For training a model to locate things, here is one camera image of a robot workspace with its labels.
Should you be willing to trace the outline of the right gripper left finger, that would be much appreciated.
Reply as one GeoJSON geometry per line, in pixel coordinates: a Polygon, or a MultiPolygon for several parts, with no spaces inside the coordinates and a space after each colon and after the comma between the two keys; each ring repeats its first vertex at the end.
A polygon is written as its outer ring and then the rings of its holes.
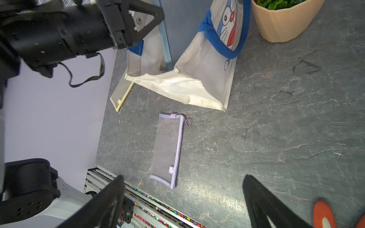
{"type": "Polygon", "coordinates": [[[59,227],[115,228],[122,213],[124,194],[124,177],[119,175],[59,227]]]}

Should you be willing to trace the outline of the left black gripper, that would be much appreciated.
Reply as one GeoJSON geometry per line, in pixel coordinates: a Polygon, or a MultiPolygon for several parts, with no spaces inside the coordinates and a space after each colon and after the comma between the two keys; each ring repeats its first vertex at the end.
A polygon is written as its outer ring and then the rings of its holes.
{"type": "Polygon", "coordinates": [[[75,1],[71,7],[1,1],[1,78],[17,76],[22,61],[51,78],[65,60],[137,45],[163,19],[162,8],[145,1],[75,1]]]}

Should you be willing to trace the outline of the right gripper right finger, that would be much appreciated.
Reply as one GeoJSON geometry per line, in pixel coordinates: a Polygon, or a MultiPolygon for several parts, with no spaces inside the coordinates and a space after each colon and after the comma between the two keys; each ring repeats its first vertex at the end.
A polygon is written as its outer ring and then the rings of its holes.
{"type": "Polygon", "coordinates": [[[248,215],[253,228],[310,228],[254,176],[246,175],[242,184],[248,215]]]}

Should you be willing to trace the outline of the dark blue mesh pouch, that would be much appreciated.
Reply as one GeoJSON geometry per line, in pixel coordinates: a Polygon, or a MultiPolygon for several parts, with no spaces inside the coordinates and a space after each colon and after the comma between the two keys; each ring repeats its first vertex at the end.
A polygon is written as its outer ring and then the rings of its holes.
{"type": "Polygon", "coordinates": [[[155,0],[162,8],[164,20],[159,24],[163,55],[168,71],[189,47],[198,33],[199,24],[211,8],[211,0],[155,0]]]}

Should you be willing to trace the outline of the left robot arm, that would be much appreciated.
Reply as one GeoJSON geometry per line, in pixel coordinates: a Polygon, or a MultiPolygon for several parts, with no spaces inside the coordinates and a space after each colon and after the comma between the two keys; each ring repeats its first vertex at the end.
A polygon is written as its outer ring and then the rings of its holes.
{"type": "MultiPolygon", "coordinates": [[[[78,56],[101,56],[108,48],[142,52],[144,37],[164,19],[162,8],[144,1],[1,1],[1,90],[24,61],[52,78],[54,68],[78,56]]],[[[45,159],[1,164],[1,224],[37,215],[61,217],[63,228],[120,228],[134,203],[125,199],[123,176],[100,192],[69,187],[45,159]]]]}

